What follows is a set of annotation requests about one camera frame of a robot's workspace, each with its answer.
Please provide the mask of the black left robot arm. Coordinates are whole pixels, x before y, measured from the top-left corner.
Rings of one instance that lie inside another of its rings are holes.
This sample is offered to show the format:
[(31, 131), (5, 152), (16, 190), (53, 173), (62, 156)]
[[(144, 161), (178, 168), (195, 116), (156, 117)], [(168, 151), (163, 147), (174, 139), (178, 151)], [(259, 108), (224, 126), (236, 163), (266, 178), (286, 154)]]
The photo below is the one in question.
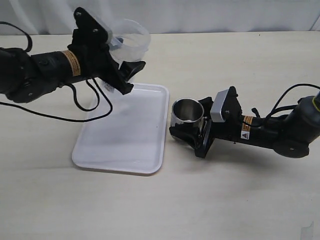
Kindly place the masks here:
[(0, 49), (0, 92), (15, 103), (30, 103), (57, 88), (100, 78), (122, 95), (133, 89), (130, 79), (145, 61), (118, 64), (103, 31), (75, 29), (66, 50), (29, 55), (22, 48)]

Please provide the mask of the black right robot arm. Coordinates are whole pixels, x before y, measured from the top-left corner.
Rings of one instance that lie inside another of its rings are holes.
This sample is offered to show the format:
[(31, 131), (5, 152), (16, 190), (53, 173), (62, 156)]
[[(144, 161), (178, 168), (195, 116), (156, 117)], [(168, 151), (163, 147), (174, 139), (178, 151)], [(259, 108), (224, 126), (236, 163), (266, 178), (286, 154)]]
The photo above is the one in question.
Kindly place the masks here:
[(271, 149), (287, 158), (306, 157), (320, 136), (320, 96), (302, 97), (261, 117), (243, 115), (234, 86), (201, 100), (180, 98), (171, 107), (169, 133), (205, 158), (215, 139)]

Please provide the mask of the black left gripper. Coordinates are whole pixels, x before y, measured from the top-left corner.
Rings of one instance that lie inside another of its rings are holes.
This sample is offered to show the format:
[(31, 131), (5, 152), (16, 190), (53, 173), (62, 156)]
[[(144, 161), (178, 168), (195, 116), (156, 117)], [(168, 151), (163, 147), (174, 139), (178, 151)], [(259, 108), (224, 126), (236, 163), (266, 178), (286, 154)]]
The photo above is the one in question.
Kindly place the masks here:
[(108, 37), (109, 33), (103, 29), (77, 28), (72, 32), (72, 42), (68, 49), (80, 63), (81, 76), (100, 78), (122, 95), (129, 94), (134, 87), (129, 80), (143, 70), (146, 62), (117, 62), (110, 53)]

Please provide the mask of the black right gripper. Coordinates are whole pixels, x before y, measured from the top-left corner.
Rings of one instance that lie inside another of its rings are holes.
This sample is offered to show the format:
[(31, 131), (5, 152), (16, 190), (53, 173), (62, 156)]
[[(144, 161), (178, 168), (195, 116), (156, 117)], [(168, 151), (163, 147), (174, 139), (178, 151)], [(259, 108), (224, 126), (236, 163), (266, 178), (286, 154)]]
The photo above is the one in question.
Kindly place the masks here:
[(170, 126), (169, 132), (172, 137), (181, 140), (194, 149), (194, 154), (198, 158), (205, 158), (215, 139), (237, 141), (240, 135), (240, 119), (242, 108), (238, 101), (238, 93), (234, 86), (229, 87), (227, 99), (223, 110), (226, 113), (226, 121), (214, 123), (211, 120), (211, 108), (213, 99), (211, 96), (203, 98), (198, 102), (203, 107), (203, 126), (176, 125)]

